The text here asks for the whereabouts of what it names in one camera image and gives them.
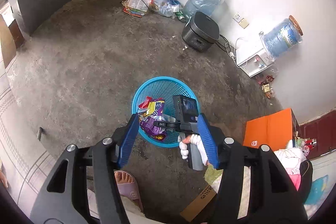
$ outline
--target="concrete floor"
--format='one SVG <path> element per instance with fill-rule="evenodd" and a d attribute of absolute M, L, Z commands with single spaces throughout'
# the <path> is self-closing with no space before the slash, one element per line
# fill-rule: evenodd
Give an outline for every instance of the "concrete floor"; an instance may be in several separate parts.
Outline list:
<path fill-rule="evenodd" d="M 71 143 L 94 145 L 126 125 L 137 88 L 160 75 L 186 83 L 209 122 L 240 142 L 246 121 L 280 110 L 216 45 L 183 51 L 183 23 L 153 13 L 132 17 L 119 2 L 84 0 L 59 10 L 9 69 L 28 125 L 46 130 L 41 141 L 52 155 Z M 125 170 L 138 181 L 146 216 L 164 223 L 182 222 L 179 212 L 206 186 L 204 172 L 188 169 L 178 148 L 140 135 Z"/>

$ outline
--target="blue gripper pad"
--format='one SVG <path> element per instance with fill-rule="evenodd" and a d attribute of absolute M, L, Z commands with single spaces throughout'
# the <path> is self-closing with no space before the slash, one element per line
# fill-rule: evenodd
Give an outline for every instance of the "blue gripper pad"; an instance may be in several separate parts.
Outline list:
<path fill-rule="evenodd" d="M 208 156 L 209 163 L 211 163 L 214 168 L 218 168 L 219 160 L 217 146 L 211 136 L 209 129 L 210 125 L 202 113 L 198 116 L 197 128 L 198 133 L 201 136 L 205 152 Z"/>
<path fill-rule="evenodd" d="M 125 135 L 122 143 L 119 147 L 119 155 L 117 160 L 117 165 L 119 168 L 124 167 L 127 164 L 129 156 L 132 152 L 133 144 L 139 130 L 139 116 L 138 114 L 133 114 L 128 121 L 125 128 Z"/>

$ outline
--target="metal screw cap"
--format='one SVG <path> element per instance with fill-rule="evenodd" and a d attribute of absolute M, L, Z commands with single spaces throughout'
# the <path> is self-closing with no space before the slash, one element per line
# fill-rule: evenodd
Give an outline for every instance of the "metal screw cap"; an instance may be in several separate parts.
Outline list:
<path fill-rule="evenodd" d="M 234 143 L 235 140 L 233 138 L 227 137 L 227 138 L 224 139 L 224 141 L 227 144 L 232 144 L 232 143 Z"/>
<path fill-rule="evenodd" d="M 111 138 L 105 138 L 103 139 L 103 144 L 110 144 L 112 143 L 112 139 Z"/>
<path fill-rule="evenodd" d="M 69 145 L 67 146 L 67 150 L 68 150 L 69 152 L 74 151 L 75 148 L 76 148 L 76 145 L 74 145 L 74 144 L 69 144 Z"/>
<path fill-rule="evenodd" d="M 262 149 L 262 151 L 267 152 L 267 151 L 269 151 L 269 146 L 266 145 L 266 144 L 263 144 L 263 145 L 261 146 L 261 149 Z"/>

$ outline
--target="red door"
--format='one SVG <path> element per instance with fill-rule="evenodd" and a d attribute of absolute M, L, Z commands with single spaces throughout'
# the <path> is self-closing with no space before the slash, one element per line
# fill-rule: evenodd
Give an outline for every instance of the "red door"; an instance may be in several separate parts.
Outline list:
<path fill-rule="evenodd" d="M 317 146 L 309 152 L 307 159 L 316 158 L 336 149 L 335 110 L 319 119 L 303 124 L 300 129 L 303 138 L 312 138 L 317 141 Z"/>

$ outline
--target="white appliance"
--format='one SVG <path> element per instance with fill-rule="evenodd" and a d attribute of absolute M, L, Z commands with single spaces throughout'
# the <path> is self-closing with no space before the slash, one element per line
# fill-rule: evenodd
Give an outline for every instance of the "white appliance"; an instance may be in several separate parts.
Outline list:
<path fill-rule="evenodd" d="M 261 39 L 254 43 L 247 42 L 236 50 L 236 64 L 249 77 L 253 77 L 274 64 L 274 59 L 264 47 Z"/>

